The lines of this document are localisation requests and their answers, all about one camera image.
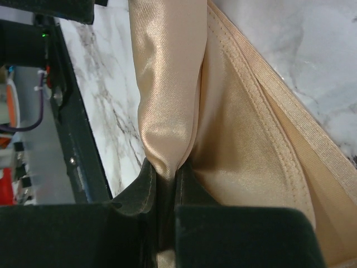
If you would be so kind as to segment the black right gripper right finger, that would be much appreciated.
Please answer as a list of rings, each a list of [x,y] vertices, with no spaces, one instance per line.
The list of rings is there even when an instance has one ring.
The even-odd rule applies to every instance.
[[[176,174],[177,267],[325,267],[313,228],[296,209],[219,204],[186,162]]]

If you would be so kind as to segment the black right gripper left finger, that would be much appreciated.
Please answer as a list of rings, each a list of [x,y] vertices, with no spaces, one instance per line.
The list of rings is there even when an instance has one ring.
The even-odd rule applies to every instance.
[[[2,267],[156,267],[156,172],[109,202],[1,207]]]

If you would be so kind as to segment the peach cloth napkin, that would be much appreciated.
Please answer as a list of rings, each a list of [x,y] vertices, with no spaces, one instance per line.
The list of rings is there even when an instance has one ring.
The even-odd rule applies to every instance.
[[[177,267],[176,174],[221,205],[291,208],[325,267],[356,266],[356,168],[211,1],[130,1],[138,125],[157,172],[159,267]]]

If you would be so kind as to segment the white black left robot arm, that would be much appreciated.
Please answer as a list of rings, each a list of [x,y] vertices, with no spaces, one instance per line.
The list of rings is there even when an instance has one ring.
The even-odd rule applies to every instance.
[[[1,1],[1,7],[89,25],[94,21],[95,4],[96,1]],[[1,20],[1,65],[44,67],[48,35],[45,26]]]

